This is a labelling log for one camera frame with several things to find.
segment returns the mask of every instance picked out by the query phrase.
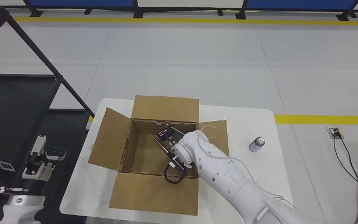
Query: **black cable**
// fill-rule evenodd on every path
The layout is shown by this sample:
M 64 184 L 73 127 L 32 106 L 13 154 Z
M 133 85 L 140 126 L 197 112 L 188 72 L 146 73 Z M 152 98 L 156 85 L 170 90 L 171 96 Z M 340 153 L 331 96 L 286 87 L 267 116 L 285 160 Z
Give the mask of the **black cable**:
M 337 128 L 334 130 L 334 132 L 335 132 L 335 133 L 334 133 L 334 135 L 333 135 L 333 146 L 335 147 L 335 153 L 336 153 L 337 159 L 339 160 L 339 162 L 340 162 L 340 164 L 342 165 L 343 169 L 345 169 L 345 171 L 346 171 L 356 182 L 358 182 L 358 175 L 357 175 L 356 170 L 355 170 L 354 167 L 353 167 L 353 163 L 352 163 L 352 159 L 351 159 L 351 154 L 349 153 L 349 150 L 348 150 L 348 148 L 346 147 L 346 144 L 345 144 L 345 142 L 344 142 L 343 139 L 342 139 L 342 135 L 341 135 L 341 133 L 339 132 L 339 130 L 338 130 Z M 352 167 L 352 169 L 353 169 L 353 172 L 354 172 L 354 174 L 355 174 L 355 176 L 356 176 L 357 179 L 354 178 L 354 177 L 351 175 L 350 172 L 348 172 L 348 170 L 345 168 L 345 166 L 343 166 L 343 164 L 342 164 L 340 158 L 338 157 L 337 150 L 336 150 L 336 141 L 335 141 L 335 140 L 336 140 L 336 136 L 337 136 L 338 138 L 340 138 L 340 140 L 341 140 L 342 143 L 343 143 L 343 146 L 345 147 L 345 149 L 346 149 L 346 151 L 347 151 L 347 153 L 348 153 L 349 163 L 350 163 L 350 165 L 351 165 L 351 167 Z M 356 217 L 356 220 L 355 220 L 354 224 L 358 224 L 358 214 L 357 214 L 357 217 Z
M 349 153 L 349 150 L 348 150 L 348 148 L 347 148 L 345 142 L 343 141 L 342 137 L 339 136 L 339 138 L 340 138 L 340 140 L 342 141 L 343 146 L 345 147 L 345 149 L 346 149 L 346 151 L 347 151 L 347 153 L 348 153 L 349 163 L 350 163 L 350 165 L 351 165 L 351 167 L 352 167 L 352 169 L 353 169 L 353 172 L 354 172 L 354 174 L 356 175 L 356 178 L 357 178 L 357 180 L 358 180 L 358 174 L 357 174 L 356 170 L 354 169 L 354 166 L 353 166 L 353 163 L 352 163 L 351 154 Z
M 178 183 L 180 183 L 180 182 L 183 180 L 183 178 L 184 178 L 185 168 L 184 168 L 184 170 L 183 170 L 183 173 L 182 173 L 181 177 L 180 177 L 177 181 L 172 181 L 172 180 L 170 180 L 170 179 L 168 178 L 168 175 L 167 175 L 167 172 L 168 172 L 169 167 L 171 167 L 170 164 L 168 164 L 167 167 L 164 169 L 164 178 L 165 178 L 169 183 L 171 183 L 171 184 L 178 184 Z
M 358 178 L 355 179 L 355 178 L 352 176 L 352 174 L 351 174 L 350 172 L 348 172 L 348 170 L 346 169 L 346 167 L 343 165 L 343 163 L 341 162 L 340 158 L 338 157 L 337 150 L 336 150 L 336 138 L 335 138 L 335 137 L 333 137 L 333 146 L 334 146 L 334 148 L 335 148 L 335 153 L 336 153 L 337 159 L 338 159 L 338 161 L 340 162 L 340 164 L 341 164 L 341 166 L 343 167 L 343 169 L 345 169 L 345 171 L 346 171 L 356 182 L 358 182 Z

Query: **blue wall panel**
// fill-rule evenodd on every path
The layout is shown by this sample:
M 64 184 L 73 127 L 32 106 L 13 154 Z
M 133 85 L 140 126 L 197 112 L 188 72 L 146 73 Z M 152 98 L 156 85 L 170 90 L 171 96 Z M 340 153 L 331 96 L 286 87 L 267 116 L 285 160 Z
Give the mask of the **blue wall panel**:
M 248 0 L 248 8 L 346 10 L 354 0 Z
M 125 7 L 133 6 L 133 0 L 30 0 L 33 6 L 101 6 Z

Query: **tabletop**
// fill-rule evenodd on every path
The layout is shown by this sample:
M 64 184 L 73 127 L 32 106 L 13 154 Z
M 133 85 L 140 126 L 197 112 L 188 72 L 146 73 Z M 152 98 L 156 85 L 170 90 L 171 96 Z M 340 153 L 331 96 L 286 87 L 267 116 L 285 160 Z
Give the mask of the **tabletop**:
M 91 165 L 88 158 L 106 108 L 130 117 L 133 103 L 134 100 L 122 99 L 101 101 L 62 199 L 61 213 L 151 223 L 244 224 L 239 213 L 202 178 L 199 178 L 197 216 L 109 208 L 116 171 Z M 230 157 L 242 160 L 264 189 L 292 202 L 273 113 L 266 109 L 200 105 L 199 121 L 212 120 L 227 120 Z M 258 136 L 264 138 L 266 144 L 253 153 L 248 145 Z M 246 174 L 239 162 L 235 164 Z

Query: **spray can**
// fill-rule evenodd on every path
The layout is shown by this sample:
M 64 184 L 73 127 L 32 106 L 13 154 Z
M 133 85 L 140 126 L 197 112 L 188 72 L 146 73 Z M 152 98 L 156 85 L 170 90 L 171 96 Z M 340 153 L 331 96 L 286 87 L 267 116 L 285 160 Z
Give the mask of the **spray can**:
M 248 149 L 251 152 L 257 152 L 263 145 L 265 144 L 265 140 L 261 137 L 255 138 L 255 140 L 248 146 Z

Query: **wire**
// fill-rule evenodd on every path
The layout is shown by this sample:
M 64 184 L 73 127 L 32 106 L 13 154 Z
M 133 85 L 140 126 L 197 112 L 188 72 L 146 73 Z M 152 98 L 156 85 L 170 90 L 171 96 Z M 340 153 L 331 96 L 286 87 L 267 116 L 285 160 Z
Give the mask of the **wire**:
M 340 138 L 340 140 L 342 141 L 343 146 L 345 147 L 345 149 L 346 149 L 346 151 L 347 151 L 347 153 L 348 153 L 349 163 L 350 163 L 350 165 L 351 165 L 351 167 L 352 167 L 352 169 L 353 169 L 353 172 L 354 172 L 354 174 L 356 175 L 356 178 L 357 178 L 357 180 L 358 180 L 357 172 L 356 172 L 356 170 L 354 169 L 354 166 L 353 166 L 353 163 L 352 163 L 351 154 L 349 153 L 349 150 L 348 150 L 348 148 L 347 148 L 345 142 L 343 141 L 342 137 L 339 136 L 339 138 Z
M 200 131 L 202 132 L 202 130 L 204 130 L 205 127 L 212 127 L 212 128 L 218 129 L 218 127 L 212 126 L 212 125 L 210 125 L 210 124 L 205 124 L 205 125 L 201 128 Z
M 181 174 L 180 178 L 179 178 L 177 181 L 173 181 L 173 180 L 170 180 L 170 179 L 168 178 L 168 175 L 167 175 L 167 172 L 168 172 L 169 167 L 171 167 L 170 164 L 168 164 L 167 167 L 164 169 L 164 178 L 165 178 L 169 183 L 171 183 L 171 184 L 178 184 L 178 183 L 180 183 L 180 182 L 183 180 L 183 178 L 184 178 L 185 168 L 184 168 L 183 173 Z
M 358 175 L 357 175 L 356 170 L 354 169 L 354 166 L 353 166 L 353 163 L 352 163 L 351 154 L 349 153 L 349 150 L 348 150 L 348 148 L 347 148 L 345 142 L 343 141 L 342 136 L 341 136 L 341 133 L 339 132 L 339 130 L 337 130 L 337 136 L 338 136 L 338 138 L 340 138 L 340 140 L 341 140 L 342 143 L 343 143 L 343 146 L 345 147 L 345 149 L 346 149 L 346 151 L 347 151 L 348 158 L 349 158 L 349 163 L 350 163 L 350 165 L 351 165 L 351 167 L 352 167 L 352 169 L 353 169 L 353 172 L 354 172 L 356 178 L 354 178 L 353 175 L 352 175 L 350 172 L 348 172 L 348 170 L 345 168 L 345 166 L 344 166 L 343 163 L 341 162 L 340 158 L 338 157 L 337 150 L 336 150 L 336 136 L 333 135 L 333 146 L 334 146 L 334 148 L 335 148 L 335 153 L 336 153 L 337 159 L 338 159 L 338 161 L 340 162 L 340 164 L 341 164 L 341 166 L 343 167 L 343 169 L 344 169 L 356 182 L 358 182 Z M 355 220 L 354 223 L 355 223 L 355 224 L 358 224 L 358 214 L 357 214 L 357 217 L 356 217 L 356 220 Z
M 333 136 L 333 146 L 334 146 L 334 148 L 335 148 L 335 153 L 336 153 L 336 156 L 337 156 L 337 159 L 338 159 L 338 161 L 340 162 L 340 164 L 341 164 L 341 166 L 343 167 L 343 169 L 356 181 L 356 182 L 358 182 L 358 178 L 357 179 L 355 179 L 353 176 L 352 176 L 352 174 L 350 173 L 350 172 L 348 172 L 348 170 L 346 169 L 346 167 L 343 165 L 343 163 L 341 162 L 341 160 L 340 160 L 340 158 L 339 158 L 339 156 L 338 156 L 338 154 L 337 154 L 337 150 L 336 150 L 336 137 L 335 136 Z M 348 152 L 348 156 L 349 156 L 349 159 L 350 159 L 350 161 L 351 161 L 351 155 L 350 155 L 350 153 L 349 153 L 349 151 L 347 150 L 347 152 Z
M 199 142 L 199 136 L 200 136 L 201 138 L 203 138 L 203 140 L 204 140 L 205 138 L 204 138 L 200 133 L 198 133 L 198 134 L 199 134 L 199 135 L 197 136 L 197 143 L 198 143 L 199 147 L 201 148 L 201 150 L 203 150 L 203 151 L 205 152 L 205 154 L 208 155 L 208 153 L 202 148 L 202 146 L 201 146 L 201 144 L 200 144 L 200 142 Z M 271 193 L 271 192 L 265 190 L 264 188 L 262 188 L 256 181 L 254 181 L 254 179 L 253 179 L 253 177 L 252 177 L 252 175 L 251 175 L 249 169 L 247 168 L 247 166 L 244 164 L 243 161 L 241 161 L 241 160 L 239 160 L 238 158 L 235 158 L 235 157 L 218 157 L 218 156 L 213 156 L 213 155 L 211 155 L 211 154 L 209 154 L 208 156 L 213 157 L 213 158 L 220 158 L 220 159 L 226 159 L 226 160 L 236 160 L 236 161 L 239 161 L 239 162 L 245 167 L 247 173 L 248 173 L 249 176 L 250 176 L 251 181 L 252 181 L 258 188 L 260 188 L 262 191 L 266 192 L 267 194 L 274 196 L 273 199 L 283 200 L 283 201 L 285 201 L 287 204 L 289 204 L 290 206 L 292 206 L 292 207 L 295 209 L 295 206 L 294 206 L 292 203 L 290 203 L 288 200 L 286 200 L 282 195 L 273 194 L 273 193 Z
M 174 127 L 171 127 L 172 129 L 176 130 L 177 132 L 179 132 L 180 134 L 182 134 L 183 136 L 185 135 L 184 133 L 182 133 L 180 130 L 174 128 Z

